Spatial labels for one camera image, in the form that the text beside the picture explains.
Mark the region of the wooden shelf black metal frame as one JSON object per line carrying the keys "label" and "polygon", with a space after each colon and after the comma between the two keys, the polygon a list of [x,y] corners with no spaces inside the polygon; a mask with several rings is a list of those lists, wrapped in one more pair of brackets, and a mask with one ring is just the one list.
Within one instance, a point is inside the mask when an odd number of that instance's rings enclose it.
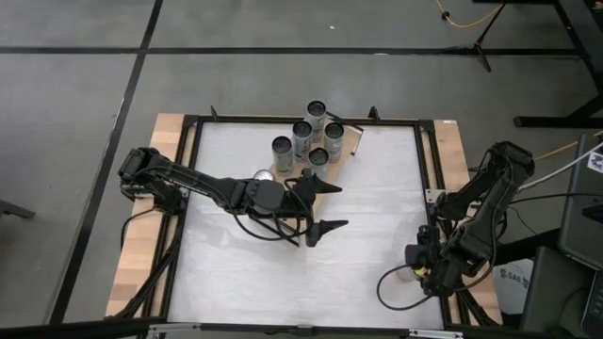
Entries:
{"label": "wooden shelf black metal frame", "polygon": [[[339,161],[336,163],[329,162],[326,176],[324,179],[321,179],[324,182],[333,185],[334,181],[337,179],[340,172],[345,167],[345,164],[348,161],[348,159],[355,155],[358,145],[360,143],[361,136],[364,132],[364,129],[350,121],[344,120],[330,112],[327,112],[326,119],[324,122],[324,129],[325,129],[326,125],[329,124],[330,122],[339,122],[340,124],[343,125],[343,127],[345,129],[345,134],[343,136],[343,147],[342,147],[341,157],[340,157]],[[313,147],[310,149],[310,152],[313,149],[318,148],[318,147],[324,149],[323,143],[324,143],[324,131],[322,134],[322,141],[314,144]],[[307,168],[310,169],[308,157],[307,157],[307,161],[304,163],[298,163],[297,161],[294,161],[293,162],[293,170],[287,174],[281,174],[281,173],[277,172],[274,167],[272,167],[270,169],[270,171],[275,175],[275,180],[277,182],[283,184],[286,179],[297,179],[298,177],[300,177],[302,175],[302,170],[307,169]],[[316,210],[318,209],[318,206],[320,205],[323,195],[324,194],[319,194],[316,196],[316,200],[312,205],[313,216],[314,216],[314,213],[316,212]],[[299,236],[303,235],[305,237],[305,234],[302,234],[302,235],[278,235],[276,232],[276,227],[267,218],[256,219],[253,216],[249,216],[249,219],[256,222],[257,224],[261,225],[262,227],[266,228],[267,230],[275,233],[276,238],[278,240],[282,240],[282,239],[286,240],[286,241],[292,243],[294,246],[299,245],[298,240],[297,240],[297,238]]]}

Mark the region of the black tripod stand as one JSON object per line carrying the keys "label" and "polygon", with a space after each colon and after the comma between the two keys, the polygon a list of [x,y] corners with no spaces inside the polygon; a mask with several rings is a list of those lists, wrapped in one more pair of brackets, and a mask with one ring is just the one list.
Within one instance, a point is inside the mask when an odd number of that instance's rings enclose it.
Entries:
{"label": "black tripod stand", "polygon": [[487,57],[483,51],[482,43],[493,26],[494,22],[498,18],[501,11],[506,7],[505,3],[501,3],[496,8],[494,8],[491,12],[483,16],[482,18],[474,21],[470,24],[457,24],[450,18],[450,12],[445,10],[440,0],[436,0],[436,3],[440,9],[441,19],[447,22],[449,25],[458,28],[458,29],[468,29],[477,25],[480,25],[484,22],[487,22],[487,26],[482,30],[481,34],[477,37],[477,39],[472,44],[465,45],[456,45],[452,47],[447,47],[444,49],[444,52],[449,55],[465,55],[465,56],[475,56],[478,62],[482,65],[482,67],[490,73],[492,68],[487,60]]}

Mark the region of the black table frame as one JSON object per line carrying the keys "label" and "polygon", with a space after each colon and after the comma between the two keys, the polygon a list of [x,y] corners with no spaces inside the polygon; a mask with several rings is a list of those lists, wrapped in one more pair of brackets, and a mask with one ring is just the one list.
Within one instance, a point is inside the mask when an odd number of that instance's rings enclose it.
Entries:
{"label": "black table frame", "polygon": [[[185,115],[161,113],[157,116],[152,146],[182,164],[196,161],[205,125],[215,123],[255,123],[261,125],[293,124],[295,117]],[[421,136],[417,146],[422,167],[423,183],[430,190],[458,189],[468,179],[464,149],[456,121],[381,119],[372,107],[365,118],[343,120],[350,128],[361,131],[370,126],[413,127]],[[127,318],[130,321],[149,319],[153,323],[147,333],[164,339],[160,329],[167,325],[171,286],[175,280],[177,253],[171,250],[171,240],[184,229],[185,216],[164,216],[153,212],[135,221],[124,236],[125,250],[113,283],[107,304],[108,317]],[[462,297],[443,299],[444,328],[442,335],[453,339],[482,339],[487,327],[481,324],[485,317],[493,323],[502,317],[494,289],[494,281],[487,278],[472,289],[474,303]]]}

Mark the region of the grey equipment case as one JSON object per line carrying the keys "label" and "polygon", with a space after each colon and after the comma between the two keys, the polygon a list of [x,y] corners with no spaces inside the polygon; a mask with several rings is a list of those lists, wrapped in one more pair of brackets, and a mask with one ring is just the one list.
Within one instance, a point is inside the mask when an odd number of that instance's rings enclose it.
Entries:
{"label": "grey equipment case", "polygon": [[571,170],[558,247],[573,259],[603,269],[603,147]]}

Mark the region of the white blue-banded beverage can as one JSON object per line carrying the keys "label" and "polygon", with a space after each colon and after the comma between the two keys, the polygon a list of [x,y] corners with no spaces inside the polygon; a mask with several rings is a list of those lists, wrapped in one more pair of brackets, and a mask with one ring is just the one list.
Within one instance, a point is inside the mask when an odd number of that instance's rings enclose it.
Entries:
{"label": "white blue-banded beverage can", "polygon": [[315,148],[308,154],[308,162],[313,174],[324,179],[329,164],[329,153],[323,148]]}

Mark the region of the dark grey bin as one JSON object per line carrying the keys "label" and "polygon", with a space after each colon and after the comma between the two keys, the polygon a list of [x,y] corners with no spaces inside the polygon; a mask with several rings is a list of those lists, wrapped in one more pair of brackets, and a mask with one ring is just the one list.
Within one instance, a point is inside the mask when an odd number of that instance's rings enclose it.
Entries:
{"label": "dark grey bin", "polygon": [[603,339],[602,272],[539,248],[520,329],[562,339]]}

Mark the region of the black desk frame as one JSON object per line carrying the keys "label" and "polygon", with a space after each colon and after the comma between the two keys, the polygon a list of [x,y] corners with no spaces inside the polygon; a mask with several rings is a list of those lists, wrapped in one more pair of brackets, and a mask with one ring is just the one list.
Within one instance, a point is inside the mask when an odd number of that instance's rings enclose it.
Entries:
{"label": "black desk frame", "polygon": [[555,8],[573,52],[593,79],[596,95],[574,112],[564,117],[516,116],[513,124],[519,128],[603,128],[603,0],[472,0],[474,3],[544,5]]}

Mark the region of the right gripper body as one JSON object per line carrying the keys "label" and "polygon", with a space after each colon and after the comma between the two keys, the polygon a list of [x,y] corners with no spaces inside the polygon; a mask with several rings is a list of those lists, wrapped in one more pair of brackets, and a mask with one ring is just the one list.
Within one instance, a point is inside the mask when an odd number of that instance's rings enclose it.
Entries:
{"label": "right gripper body", "polygon": [[442,245],[439,229],[428,225],[420,226],[417,233],[417,242],[419,245],[428,247],[428,264],[421,266],[421,268],[427,270],[423,277],[431,275],[442,278],[448,288],[448,295],[452,295],[454,290],[459,287],[461,270],[458,265],[453,264],[441,253]]}

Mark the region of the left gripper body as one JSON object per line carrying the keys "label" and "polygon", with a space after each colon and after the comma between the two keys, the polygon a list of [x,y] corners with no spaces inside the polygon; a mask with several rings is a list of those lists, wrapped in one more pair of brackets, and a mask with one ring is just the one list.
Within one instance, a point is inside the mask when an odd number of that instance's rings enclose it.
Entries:
{"label": "left gripper body", "polygon": [[309,179],[286,179],[283,184],[252,180],[245,188],[245,198],[251,215],[270,220],[278,235],[306,234],[314,223],[314,189]]}

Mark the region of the black furniture foot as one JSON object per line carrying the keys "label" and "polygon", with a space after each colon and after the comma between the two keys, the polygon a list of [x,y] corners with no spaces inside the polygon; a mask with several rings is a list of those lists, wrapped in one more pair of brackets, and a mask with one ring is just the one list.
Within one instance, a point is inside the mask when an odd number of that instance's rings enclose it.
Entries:
{"label": "black furniture foot", "polygon": [[32,219],[36,213],[22,206],[0,200],[0,217],[4,215]]}

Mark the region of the white printed bag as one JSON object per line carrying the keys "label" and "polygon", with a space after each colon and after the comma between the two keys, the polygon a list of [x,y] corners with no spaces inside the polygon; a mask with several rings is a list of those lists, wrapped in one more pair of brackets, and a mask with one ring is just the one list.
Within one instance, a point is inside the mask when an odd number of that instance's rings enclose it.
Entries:
{"label": "white printed bag", "polygon": [[531,259],[495,266],[494,281],[500,311],[507,315],[523,313],[533,270]]}

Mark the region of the silver beverage can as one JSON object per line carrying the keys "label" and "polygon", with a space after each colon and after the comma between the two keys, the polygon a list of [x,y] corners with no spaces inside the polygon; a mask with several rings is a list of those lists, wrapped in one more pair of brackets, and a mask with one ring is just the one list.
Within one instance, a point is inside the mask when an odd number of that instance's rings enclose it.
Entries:
{"label": "silver beverage can", "polygon": [[292,144],[294,159],[298,163],[307,161],[312,144],[313,127],[307,121],[298,121],[292,127]]}
{"label": "silver beverage can", "polygon": [[326,105],[321,101],[312,101],[307,106],[306,121],[312,126],[312,142],[321,140],[326,119]]}
{"label": "silver beverage can", "polygon": [[293,170],[292,143],[288,137],[278,136],[271,143],[274,167],[281,174]]}

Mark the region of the Celsius Arctic Vibe can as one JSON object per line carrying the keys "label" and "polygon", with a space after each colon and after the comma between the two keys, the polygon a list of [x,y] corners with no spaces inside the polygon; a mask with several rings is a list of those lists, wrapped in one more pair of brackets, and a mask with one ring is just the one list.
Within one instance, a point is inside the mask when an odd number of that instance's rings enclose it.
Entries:
{"label": "Celsius Arctic Vibe can", "polygon": [[342,154],[345,129],[339,122],[330,122],[324,129],[324,149],[329,155],[329,162],[336,163]]}

